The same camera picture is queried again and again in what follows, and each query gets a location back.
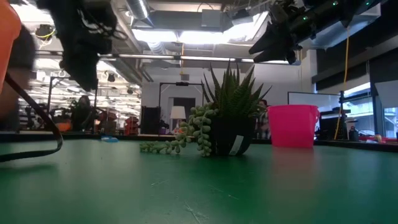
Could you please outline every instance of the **potted plant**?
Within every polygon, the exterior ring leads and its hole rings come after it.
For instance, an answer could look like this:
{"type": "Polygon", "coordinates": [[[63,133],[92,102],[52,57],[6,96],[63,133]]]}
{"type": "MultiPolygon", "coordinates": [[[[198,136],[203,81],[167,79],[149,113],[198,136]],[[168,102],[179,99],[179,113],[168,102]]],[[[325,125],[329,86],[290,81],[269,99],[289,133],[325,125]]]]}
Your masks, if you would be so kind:
{"type": "Polygon", "coordinates": [[[255,82],[255,78],[252,79],[254,68],[240,82],[239,68],[236,66],[235,73],[228,64],[222,84],[218,82],[210,66],[215,90],[212,92],[207,77],[203,74],[207,89],[202,85],[202,90],[207,103],[191,108],[192,115],[187,123],[180,123],[182,133],[176,136],[176,140],[163,144],[143,143],[141,150],[160,152],[166,149],[167,154],[173,150],[179,153],[181,147],[191,142],[189,136],[192,135],[197,139],[197,149],[202,156],[243,154],[254,136],[259,101],[272,86],[263,95],[263,85],[252,92],[255,82]]]}

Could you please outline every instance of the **pink bucket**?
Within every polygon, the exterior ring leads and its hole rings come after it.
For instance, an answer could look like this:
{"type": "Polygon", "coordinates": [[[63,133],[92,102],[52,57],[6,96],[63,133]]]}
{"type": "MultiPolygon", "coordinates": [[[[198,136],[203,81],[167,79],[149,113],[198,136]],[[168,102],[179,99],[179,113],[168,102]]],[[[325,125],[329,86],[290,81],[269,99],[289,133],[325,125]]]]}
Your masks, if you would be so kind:
{"type": "Polygon", "coordinates": [[[271,141],[277,147],[312,148],[320,113],[313,105],[281,105],[268,108],[271,141]]]}

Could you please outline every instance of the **black wire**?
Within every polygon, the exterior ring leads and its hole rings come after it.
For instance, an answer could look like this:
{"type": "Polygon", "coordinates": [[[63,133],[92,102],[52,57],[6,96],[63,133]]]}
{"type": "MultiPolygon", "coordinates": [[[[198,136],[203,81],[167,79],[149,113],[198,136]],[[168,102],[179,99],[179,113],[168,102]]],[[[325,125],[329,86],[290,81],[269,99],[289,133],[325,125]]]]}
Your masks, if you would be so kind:
{"type": "Polygon", "coordinates": [[[201,2],[198,6],[197,12],[199,12],[200,6],[205,3],[206,5],[210,6],[212,10],[214,10],[213,6],[211,6],[211,4],[208,4],[207,2],[201,2]]]}
{"type": "Polygon", "coordinates": [[[53,154],[58,152],[63,144],[63,138],[60,130],[54,124],[54,122],[47,116],[44,110],[23,90],[7,73],[4,79],[8,85],[11,86],[26,102],[36,111],[36,113],[43,119],[43,121],[49,126],[53,132],[55,139],[57,140],[57,148],[51,150],[40,150],[40,151],[28,151],[28,152],[17,152],[12,154],[0,155],[0,162],[13,161],[16,159],[34,158],[53,154]]]}
{"type": "MultiPolygon", "coordinates": [[[[90,19],[92,20],[93,24],[95,24],[96,26],[98,26],[99,28],[101,28],[102,34],[103,34],[104,36],[114,37],[114,38],[119,39],[119,40],[127,40],[127,39],[128,39],[127,34],[125,34],[123,31],[117,30],[116,28],[112,28],[111,31],[108,31],[108,30],[105,28],[105,26],[102,26],[102,24],[101,24],[100,22],[98,22],[98,21],[94,18],[94,16],[91,15],[91,13],[90,13],[84,6],[80,6],[80,7],[78,8],[78,10],[80,10],[80,12],[81,12],[83,15],[85,15],[85,19],[87,19],[86,16],[89,16],[90,19]]],[[[90,27],[86,26],[86,24],[84,24],[83,21],[82,21],[82,23],[83,23],[83,25],[84,25],[87,29],[89,29],[89,30],[98,30],[98,29],[93,29],[93,28],[90,28],[90,27]]]]}

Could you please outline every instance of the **succulent plant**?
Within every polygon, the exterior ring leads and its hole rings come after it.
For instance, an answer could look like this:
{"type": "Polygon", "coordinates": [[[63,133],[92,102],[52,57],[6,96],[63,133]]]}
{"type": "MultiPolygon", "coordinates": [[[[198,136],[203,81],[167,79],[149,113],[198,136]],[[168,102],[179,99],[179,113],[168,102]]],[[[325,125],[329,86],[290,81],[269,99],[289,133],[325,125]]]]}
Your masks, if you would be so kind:
{"type": "Polygon", "coordinates": [[[188,131],[188,124],[185,122],[181,122],[181,130],[182,133],[176,135],[174,141],[166,141],[166,142],[143,142],[140,143],[139,148],[141,152],[156,152],[160,153],[162,150],[165,150],[166,154],[171,154],[172,151],[179,154],[181,152],[181,148],[185,147],[187,143],[190,143],[192,140],[189,137],[191,133],[188,131]]]}
{"type": "Polygon", "coordinates": [[[199,130],[194,131],[192,134],[196,137],[198,142],[198,151],[201,151],[203,157],[210,156],[211,142],[209,132],[211,131],[210,117],[218,113],[218,109],[213,110],[211,107],[213,103],[207,103],[203,106],[191,108],[192,115],[189,117],[189,125],[191,130],[195,130],[193,125],[197,125],[199,130]]]}
{"type": "Polygon", "coordinates": [[[194,136],[198,139],[198,150],[202,151],[202,156],[210,156],[211,142],[209,142],[209,132],[211,130],[210,117],[217,114],[218,109],[211,109],[212,103],[204,104],[203,106],[197,106],[191,108],[192,115],[189,117],[189,122],[181,122],[180,127],[182,133],[176,135],[175,140],[172,142],[143,142],[140,143],[139,147],[141,152],[156,152],[160,153],[165,150],[166,154],[171,154],[173,151],[179,154],[181,148],[185,148],[187,143],[191,143],[190,136],[194,136]]]}
{"type": "Polygon", "coordinates": [[[178,154],[181,148],[184,148],[187,143],[192,141],[189,136],[194,136],[197,139],[197,149],[201,151],[201,155],[203,157],[210,156],[211,118],[219,116],[233,121],[234,119],[252,117],[257,113],[259,101],[263,99],[272,88],[271,86],[263,95],[260,95],[263,86],[261,85],[252,93],[255,81],[255,78],[252,79],[254,69],[252,68],[243,81],[240,82],[238,64],[236,67],[237,72],[235,74],[228,64],[227,70],[224,72],[223,83],[220,86],[213,68],[210,65],[211,76],[215,84],[215,92],[213,93],[211,91],[205,74],[203,75],[205,76],[207,91],[204,85],[202,85],[203,94],[208,103],[203,106],[191,108],[192,115],[190,115],[188,123],[180,123],[182,133],[178,134],[174,141],[166,141],[163,143],[144,142],[140,144],[141,151],[160,153],[162,150],[165,150],[166,154],[171,154],[172,151],[178,154]]]}
{"type": "Polygon", "coordinates": [[[259,101],[263,99],[272,88],[271,86],[263,95],[260,95],[263,87],[263,84],[261,84],[252,94],[255,82],[255,78],[252,79],[254,67],[246,75],[242,83],[240,83],[238,64],[236,64],[236,68],[237,72],[235,74],[235,72],[232,72],[228,63],[228,67],[224,72],[223,83],[220,85],[210,65],[210,72],[215,85],[214,93],[210,89],[206,75],[203,74],[207,86],[206,91],[204,85],[202,85],[206,101],[208,103],[213,102],[212,108],[218,108],[220,111],[219,116],[223,118],[247,118],[255,115],[257,113],[259,101]]]}

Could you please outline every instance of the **white lampshade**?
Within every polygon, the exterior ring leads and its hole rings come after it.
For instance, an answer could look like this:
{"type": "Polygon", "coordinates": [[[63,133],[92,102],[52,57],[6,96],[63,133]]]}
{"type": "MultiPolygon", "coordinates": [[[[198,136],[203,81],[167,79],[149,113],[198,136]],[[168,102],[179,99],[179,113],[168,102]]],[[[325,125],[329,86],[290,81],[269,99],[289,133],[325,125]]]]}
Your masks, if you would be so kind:
{"type": "Polygon", "coordinates": [[[183,106],[173,106],[170,119],[186,119],[185,108],[183,106]]]}

